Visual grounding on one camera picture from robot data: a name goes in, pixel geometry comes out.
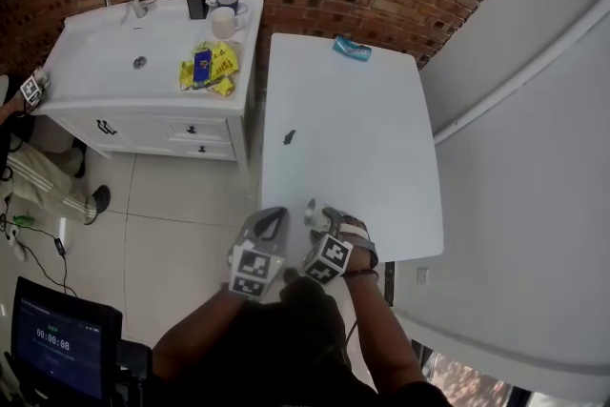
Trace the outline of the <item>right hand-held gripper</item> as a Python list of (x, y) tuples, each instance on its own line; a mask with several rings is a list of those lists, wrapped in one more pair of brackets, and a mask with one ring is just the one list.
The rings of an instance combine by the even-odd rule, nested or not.
[(378, 263), (374, 243), (360, 220), (346, 220), (333, 207), (322, 209), (322, 232), (310, 232), (311, 250), (300, 267), (301, 273), (326, 286), (346, 270), (371, 270)]

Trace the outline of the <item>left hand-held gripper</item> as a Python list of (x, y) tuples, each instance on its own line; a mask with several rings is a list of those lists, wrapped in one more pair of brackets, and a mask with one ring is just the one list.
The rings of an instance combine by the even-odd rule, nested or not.
[[(239, 243), (229, 253), (228, 290), (260, 302), (268, 293), (285, 258), (290, 214), (285, 207), (259, 210), (246, 218), (239, 232)], [(256, 248), (261, 241), (271, 254)]]

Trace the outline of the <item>person's right forearm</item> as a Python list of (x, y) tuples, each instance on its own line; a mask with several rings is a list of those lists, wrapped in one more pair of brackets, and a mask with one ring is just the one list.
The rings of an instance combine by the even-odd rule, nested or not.
[(358, 328), (360, 349), (377, 390), (396, 392), (424, 382), (411, 342), (386, 303), (373, 274), (345, 278)]

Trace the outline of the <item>person's left forearm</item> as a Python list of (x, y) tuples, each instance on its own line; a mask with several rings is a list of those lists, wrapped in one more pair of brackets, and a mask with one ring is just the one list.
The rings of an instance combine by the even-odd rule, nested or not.
[(222, 287), (154, 345), (153, 373), (171, 382), (194, 368), (226, 333), (245, 303), (244, 295)]

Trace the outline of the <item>another person's forearm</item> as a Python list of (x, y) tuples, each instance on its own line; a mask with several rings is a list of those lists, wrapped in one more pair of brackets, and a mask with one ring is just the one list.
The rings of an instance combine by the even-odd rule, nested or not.
[(28, 110), (28, 103), (22, 99), (12, 99), (0, 107), (0, 124), (16, 113), (23, 113)]

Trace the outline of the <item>white table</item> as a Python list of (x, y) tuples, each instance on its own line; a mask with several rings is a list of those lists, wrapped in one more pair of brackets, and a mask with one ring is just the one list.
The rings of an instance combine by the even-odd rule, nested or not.
[(289, 211), (291, 264), (311, 247), (312, 198), (362, 220), (382, 262), (441, 254), (437, 157), (414, 57), (375, 48), (360, 62), (327, 38), (274, 34), (260, 198)]

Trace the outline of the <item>person's black shirt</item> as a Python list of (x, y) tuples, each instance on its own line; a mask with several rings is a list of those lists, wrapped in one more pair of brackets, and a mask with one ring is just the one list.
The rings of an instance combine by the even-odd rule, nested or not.
[(438, 387), (381, 394), (353, 373), (335, 299), (290, 269), (275, 303), (246, 300), (194, 368), (156, 376), (153, 407), (452, 407)]

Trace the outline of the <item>small yellow packet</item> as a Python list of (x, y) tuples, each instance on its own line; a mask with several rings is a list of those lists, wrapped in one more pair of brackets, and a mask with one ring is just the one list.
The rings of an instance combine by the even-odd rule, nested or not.
[(235, 90), (235, 84), (230, 76), (223, 76), (215, 81), (211, 90), (224, 97), (230, 96)]

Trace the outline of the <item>dark blue packet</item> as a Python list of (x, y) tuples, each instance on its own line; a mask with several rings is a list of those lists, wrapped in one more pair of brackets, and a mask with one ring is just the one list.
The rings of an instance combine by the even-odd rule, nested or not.
[(197, 52), (193, 58), (193, 82), (206, 84), (211, 77), (213, 55), (210, 50)]

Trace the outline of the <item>large yellow printed packet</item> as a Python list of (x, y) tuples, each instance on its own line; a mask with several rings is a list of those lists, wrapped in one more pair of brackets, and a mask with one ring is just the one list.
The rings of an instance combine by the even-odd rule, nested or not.
[(234, 48), (221, 42), (207, 42), (206, 48), (211, 52), (211, 79), (229, 76), (239, 70), (239, 63)]

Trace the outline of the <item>plain white mug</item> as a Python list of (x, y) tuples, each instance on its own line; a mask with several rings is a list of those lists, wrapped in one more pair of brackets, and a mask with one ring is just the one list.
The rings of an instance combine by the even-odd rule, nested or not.
[(245, 13), (231, 7), (218, 7), (211, 14), (213, 35), (218, 39), (229, 39), (246, 24)]

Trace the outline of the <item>black tablet screen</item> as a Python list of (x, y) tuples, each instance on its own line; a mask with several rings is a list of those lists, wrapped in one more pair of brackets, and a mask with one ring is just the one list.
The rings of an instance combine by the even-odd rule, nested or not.
[(17, 279), (10, 355), (17, 378), (52, 407), (111, 407), (117, 309)]

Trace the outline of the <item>white sink vanity cabinet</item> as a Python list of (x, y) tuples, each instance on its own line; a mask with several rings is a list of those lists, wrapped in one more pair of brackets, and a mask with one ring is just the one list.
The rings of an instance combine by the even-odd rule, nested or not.
[[(245, 115), (253, 103), (255, 47), (264, 0), (227, 40), (237, 55), (234, 92), (180, 90), (179, 66), (215, 42), (210, 19), (192, 20), (186, 0), (156, 0), (136, 18), (127, 3), (70, 17), (44, 64), (49, 89), (39, 113), (104, 156), (144, 153), (234, 161), (248, 170)], [(116, 131), (104, 134), (96, 120)], [(187, 129), (194, 126), (196, 133)], [(206, 152), (199, 153), (200, 146)]]

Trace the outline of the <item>black mount bracket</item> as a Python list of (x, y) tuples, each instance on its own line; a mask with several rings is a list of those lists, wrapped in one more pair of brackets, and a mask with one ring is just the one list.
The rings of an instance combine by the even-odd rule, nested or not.
[(152, 361), (153, 351), (149, 346), (126, 339), (118, 341), (112, 407), (150, 407)]

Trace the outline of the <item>black window frame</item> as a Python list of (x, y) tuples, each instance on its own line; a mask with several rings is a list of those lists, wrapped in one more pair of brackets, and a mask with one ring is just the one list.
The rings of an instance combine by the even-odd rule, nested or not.
[(426, 379), (453, 407), (610, 407), (603, 403), (550, 397), (506, 383), (413, 342)]

